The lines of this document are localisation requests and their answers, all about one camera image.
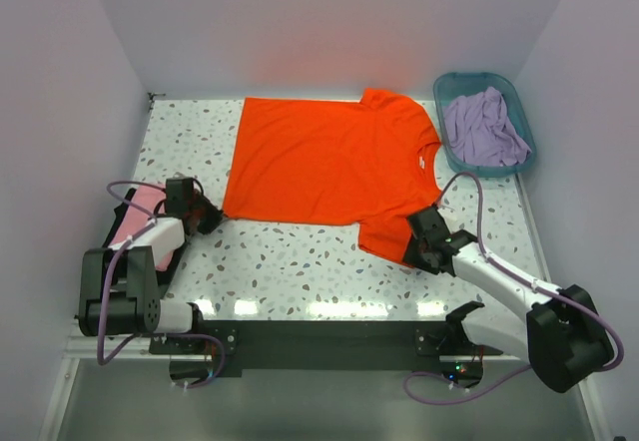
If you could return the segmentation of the orange t shirt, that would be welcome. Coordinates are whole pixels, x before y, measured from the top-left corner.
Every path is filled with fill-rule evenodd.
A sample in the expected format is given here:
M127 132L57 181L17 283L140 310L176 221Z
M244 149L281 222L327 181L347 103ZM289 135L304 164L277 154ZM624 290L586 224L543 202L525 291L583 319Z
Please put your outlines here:
M357 224L358 246L401 262L407 218L439 196L425 109L388 90L357 102L247 98L223 210L233 219Z

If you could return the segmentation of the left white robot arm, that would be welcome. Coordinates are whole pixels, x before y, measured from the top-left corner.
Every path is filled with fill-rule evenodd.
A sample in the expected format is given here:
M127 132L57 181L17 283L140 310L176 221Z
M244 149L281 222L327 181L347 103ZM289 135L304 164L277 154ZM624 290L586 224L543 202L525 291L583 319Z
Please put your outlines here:
M205 196L192 177L160 185L114 182L107 192L120 202L104 246L87 250L82 259L77 320L86 336L172 333L185 353L200 351L207 329L188 302L166 301L189 239L210 234L223 212Z

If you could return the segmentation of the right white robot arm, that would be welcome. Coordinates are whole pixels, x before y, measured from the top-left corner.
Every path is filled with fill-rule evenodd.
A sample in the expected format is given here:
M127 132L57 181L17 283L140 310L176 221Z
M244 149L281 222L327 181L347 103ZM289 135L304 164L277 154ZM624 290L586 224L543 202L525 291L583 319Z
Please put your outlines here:
M465 229L451 231L437 206L407 218L411 230L404 263L431 274L467 281L499 301L524 325L513 335L471 320L481 301L469 301L445 317L444 340L458 354L489 346L527 362L551 390L564 393L594 372L614 367L620 346L590 294L573 284L561 288L506 262Z

